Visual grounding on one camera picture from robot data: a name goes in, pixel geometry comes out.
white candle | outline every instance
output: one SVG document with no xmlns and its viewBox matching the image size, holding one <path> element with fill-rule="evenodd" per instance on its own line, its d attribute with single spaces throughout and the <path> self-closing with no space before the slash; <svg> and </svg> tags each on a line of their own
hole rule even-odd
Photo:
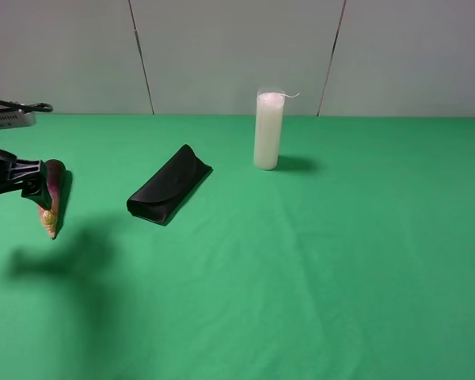
<svg viewBox="0 0 475 380">
<path fill-rule="evenodd" d="M 283 93 L 259 93 L 256 99 L 253 163 L 259 169 L 271 170 L 278 163 L 284 104 Z"/>
</svg>

metal device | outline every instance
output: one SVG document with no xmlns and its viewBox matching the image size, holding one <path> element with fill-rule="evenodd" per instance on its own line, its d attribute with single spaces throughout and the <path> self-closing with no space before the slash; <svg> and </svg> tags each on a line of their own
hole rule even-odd
<svg viewBox="0 0 475 380">
<path fill-rule="evenodd" d="M 26 112 L 22 109 L 5 108 L 0 105 L 0 129 L 29 127 L 35 123 L 35 112 Z"/>
<path fill-rule="evenodd" d="M 43 209 L 51 208 L 46 184 L 47 169 L 42 161 L 27 161 L 0 150 L 0 194 L 21 190 L 21 197 Z"/>
</svg>

eggplant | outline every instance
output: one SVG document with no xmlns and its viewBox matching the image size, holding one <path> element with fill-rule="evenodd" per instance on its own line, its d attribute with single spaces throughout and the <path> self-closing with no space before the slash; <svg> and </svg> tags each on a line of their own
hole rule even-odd
<svg viewBox="0 0 475 380">
<path fill-rule="evenodd" d="M 60 199 L 65 182 L 66 169 L 63 162 L 59 160 L 48 160 L 45 162 L 47 168 L 47 190 L 51 196 L 51 209 L 44 210 L 39 207 L 40 222 L 46 229 L 49 237 L 56 238 L 57 225 L 59 219 Z"/>
</svg>

green cloth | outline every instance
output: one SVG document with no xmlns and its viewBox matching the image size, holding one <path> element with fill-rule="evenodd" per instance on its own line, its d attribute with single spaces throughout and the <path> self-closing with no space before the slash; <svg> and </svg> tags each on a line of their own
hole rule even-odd
<svg viewBox="0 0 475 380">
<path fill-rule="evenodd" d="M 39 116 L 0 148 L 73 173 L 50 241 L 0 196 L 0 380 L 475 379 L 475 120 Z M 127 198 L 183 144 L 167 226 Z"/>
</svg>

green tablecloth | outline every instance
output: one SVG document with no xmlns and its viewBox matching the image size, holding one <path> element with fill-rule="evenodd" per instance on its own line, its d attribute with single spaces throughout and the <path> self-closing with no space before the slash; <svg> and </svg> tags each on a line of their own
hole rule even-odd
<svg viewBox="0 0 475 380">
<path fill-rule="evenodd" d="M 475 120 L 40 116 L 59 238 L 0 196 L 0 380 L 475 379 Z M 127 198 L 184 143 L 215 171 L 167 226 Z"/>
</svg>

